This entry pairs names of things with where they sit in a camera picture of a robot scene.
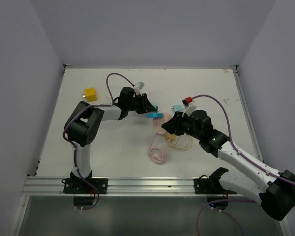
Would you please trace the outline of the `yellow cube socket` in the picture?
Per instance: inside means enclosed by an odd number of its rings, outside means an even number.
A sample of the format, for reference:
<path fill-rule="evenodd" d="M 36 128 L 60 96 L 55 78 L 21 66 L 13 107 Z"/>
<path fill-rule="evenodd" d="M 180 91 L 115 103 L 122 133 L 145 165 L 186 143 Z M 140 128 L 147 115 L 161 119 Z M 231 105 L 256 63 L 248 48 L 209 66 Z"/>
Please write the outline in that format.
<path fill-rule="evenodd" d="M 82 98 L 84 98 L 87 102 L 97 101 L 97 93 L 95 87 L 85 88 Z"/>

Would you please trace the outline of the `yellow small plug adapter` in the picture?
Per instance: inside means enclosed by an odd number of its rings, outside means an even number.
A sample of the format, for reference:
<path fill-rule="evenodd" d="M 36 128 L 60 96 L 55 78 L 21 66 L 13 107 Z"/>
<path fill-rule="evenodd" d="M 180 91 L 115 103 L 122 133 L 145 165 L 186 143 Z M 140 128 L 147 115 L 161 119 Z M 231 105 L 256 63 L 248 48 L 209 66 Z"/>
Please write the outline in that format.
<path fill-rule="evenodd" d="M 170 141 L 174 141 L 175 139 L 176 139 L 176 135 L 174 135 L 174 134 L 167 134 L 166 135 L 166 139 L 167 140 L 170 140 Z"/>

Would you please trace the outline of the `light blue plug adapter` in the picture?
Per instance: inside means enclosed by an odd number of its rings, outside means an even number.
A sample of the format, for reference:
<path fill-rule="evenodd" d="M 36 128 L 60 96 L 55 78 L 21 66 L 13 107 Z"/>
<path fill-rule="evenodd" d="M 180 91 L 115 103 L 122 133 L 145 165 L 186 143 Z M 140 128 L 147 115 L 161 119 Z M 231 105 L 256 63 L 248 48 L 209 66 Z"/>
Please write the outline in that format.
<path fill-rule="evenodd" d="M 184 106 L 180 104 L 176 104 L 172 107 L 173 112 L 182 112 L 183 109 L 184 109 Z"/>

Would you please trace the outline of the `pink round socket base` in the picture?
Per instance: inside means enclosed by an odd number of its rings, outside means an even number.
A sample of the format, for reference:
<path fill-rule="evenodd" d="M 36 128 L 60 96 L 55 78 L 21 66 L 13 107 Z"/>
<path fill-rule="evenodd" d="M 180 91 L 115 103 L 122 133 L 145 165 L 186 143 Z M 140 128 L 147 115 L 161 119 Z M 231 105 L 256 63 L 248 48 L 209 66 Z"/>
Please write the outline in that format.
<path fill-rule="evenodd" d="M 152 118 L 152 126 L 157 134 L 165 134 L 166 130 L 162 127 L 163 124 L 171 119 L 171 114 L 168 112 L 156 113 L 156 117 Z"/>

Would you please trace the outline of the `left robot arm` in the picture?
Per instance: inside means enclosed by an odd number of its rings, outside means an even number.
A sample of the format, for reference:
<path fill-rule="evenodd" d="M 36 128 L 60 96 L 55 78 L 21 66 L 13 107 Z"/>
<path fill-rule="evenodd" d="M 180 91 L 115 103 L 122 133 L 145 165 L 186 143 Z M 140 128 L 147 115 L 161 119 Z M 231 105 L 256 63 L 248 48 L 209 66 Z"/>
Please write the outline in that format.
<path fill-rule="evenodd" d="M 90 166 L 90 144 L 94 141 L 100 124 L 104 121 L 123 120 L 129 112 L 147 114 L 157 112 L 145 93 L 137 89 L 123 87 L 119 97 L 111 105 L 91 105 L 80 101 L 67 120 L 63 138 L 73 147 L 73 169 L 70 179 L 81 193 L 92 188 L 92 169 Z"/>

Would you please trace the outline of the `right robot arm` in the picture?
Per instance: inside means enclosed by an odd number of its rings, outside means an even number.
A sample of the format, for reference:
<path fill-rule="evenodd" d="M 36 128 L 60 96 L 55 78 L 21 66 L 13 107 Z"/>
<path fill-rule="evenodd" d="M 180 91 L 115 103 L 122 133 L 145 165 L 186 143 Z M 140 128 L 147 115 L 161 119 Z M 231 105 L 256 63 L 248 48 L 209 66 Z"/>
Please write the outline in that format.
<path fill-rule="evenodd" d="M 176 112 L 162 128 L 176 136 L 187 134 L 197 139 L 205 152 L 243 173 L 240 177 L 219 168 L 209 177 L 211 191 L 239 193 L 259 203 L 266 214 L 278 221 L 295 206 L 295 175 L 289 170 L 281 172 L 247 154 L 229 136 L 213 127 L 206 111 L 195 110 L 189 115 Z"/>

